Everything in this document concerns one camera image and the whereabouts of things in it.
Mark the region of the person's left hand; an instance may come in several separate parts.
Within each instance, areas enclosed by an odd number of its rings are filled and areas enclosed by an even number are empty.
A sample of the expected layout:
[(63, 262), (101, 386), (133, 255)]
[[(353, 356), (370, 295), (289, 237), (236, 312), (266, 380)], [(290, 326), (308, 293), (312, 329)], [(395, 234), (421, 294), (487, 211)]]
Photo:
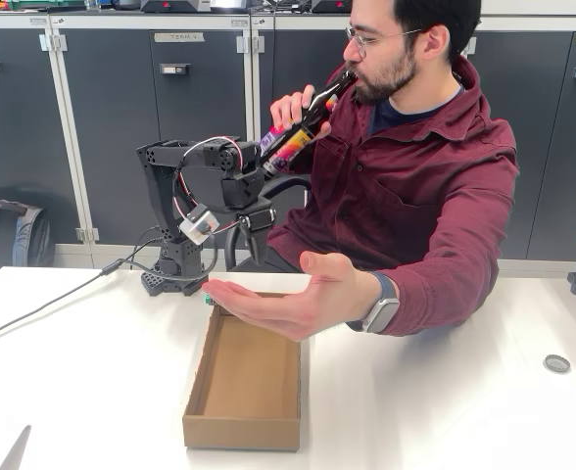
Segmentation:
[(356, 269), (344, 255), (304, 252), (300, 264), (311, 279), (299, 294), (261, 297), (220, 280), (206, 282), (203, 291), (243, 321), (293, 341), (341, 323), (362, 320), (381, 297), (382, 287), (375, 275)]

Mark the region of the person's right hand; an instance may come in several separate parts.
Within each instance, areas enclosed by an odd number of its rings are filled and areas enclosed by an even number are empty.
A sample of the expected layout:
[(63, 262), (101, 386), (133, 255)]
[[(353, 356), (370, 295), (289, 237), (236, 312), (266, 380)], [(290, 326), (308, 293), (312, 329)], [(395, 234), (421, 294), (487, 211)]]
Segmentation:
[(274, 129), (286, 132), (300, 126), (314, 94), (315, 88), (308, 84), (303, 91), (284, 95), (275, 101), (269, 108)]

